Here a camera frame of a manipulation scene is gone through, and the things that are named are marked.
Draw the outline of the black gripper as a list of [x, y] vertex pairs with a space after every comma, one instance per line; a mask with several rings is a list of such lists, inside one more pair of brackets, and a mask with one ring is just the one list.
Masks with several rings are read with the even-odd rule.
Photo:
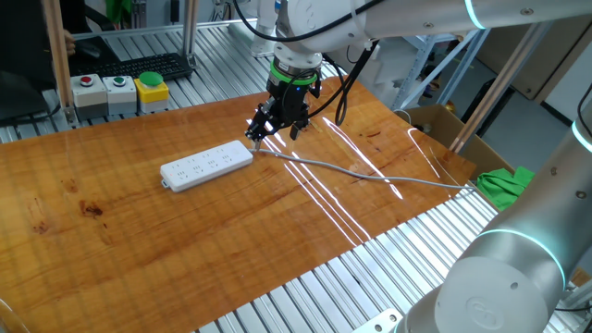
[[310, 106], [305, 101], [310, 93], [314, 98], [320, 96], [321, 80], [316, 79], [310, 84], [291, 85], [288, 81], [268, 79], [266, 83], [269, 99], [259, 104], [255, 115], [245, 131], [245, 136], [252, 142], [255, 151], [261, 148], [265, 137], [277, 131], [290, 128], [290, 138], [296, 141], [301, 132], [309, 125], [308, 112]]

